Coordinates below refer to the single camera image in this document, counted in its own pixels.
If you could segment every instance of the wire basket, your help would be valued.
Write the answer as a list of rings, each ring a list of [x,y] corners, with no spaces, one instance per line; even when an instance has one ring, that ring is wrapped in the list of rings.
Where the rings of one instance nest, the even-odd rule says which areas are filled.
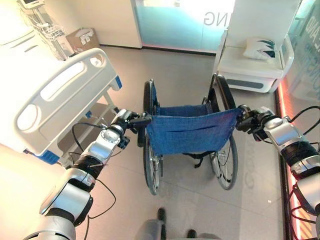
[[[42,33],[50,41],[55,41],[61,37],[66,36],[64,28],[59,25],[50,25],[45,29],[42,29]]]

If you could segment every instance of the wheelchair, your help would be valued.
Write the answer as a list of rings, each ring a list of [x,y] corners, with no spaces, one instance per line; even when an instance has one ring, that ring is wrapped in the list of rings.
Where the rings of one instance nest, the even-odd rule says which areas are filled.
[[[218,86],[225,111],[220,111],[214,85]],[[143,112],[151,115],[151,122],[138,133],[137,144],[143,147],[144,176],[152,195],[158,193],[160,177],[164,175],[164,155],[169,154],[198,159],[195,168],[209,156],[221,187],[232,189],[238,171],[237,146],[232,133],[242,111],[236,107],[223,76],[212,76],[208,95],[200,105],[172,107],[160,106],[151,79],[144,84]]]

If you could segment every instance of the white chair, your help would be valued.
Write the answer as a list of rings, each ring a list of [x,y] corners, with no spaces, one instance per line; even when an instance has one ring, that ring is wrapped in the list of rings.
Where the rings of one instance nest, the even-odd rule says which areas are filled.
[[[236,0],[228,30],[219,45],[213,73],[224,75],[230,88],[274,92],[289,71],[294,51],[287,35],[300,0]],[[247,38],[275,43],[275,58],[243,56]]]

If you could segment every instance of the glass door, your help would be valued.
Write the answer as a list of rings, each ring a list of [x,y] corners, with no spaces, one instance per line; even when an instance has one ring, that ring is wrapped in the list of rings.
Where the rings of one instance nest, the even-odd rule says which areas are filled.
[[[136,0],[145,47],[215,53],[235,0]]]

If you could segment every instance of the cardboard box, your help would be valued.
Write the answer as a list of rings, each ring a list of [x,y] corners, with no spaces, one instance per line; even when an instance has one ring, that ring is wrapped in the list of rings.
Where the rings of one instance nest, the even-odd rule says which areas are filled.
[[[75,53],[100,47],[94,28],[80,28],[66,36],[66,39]]]

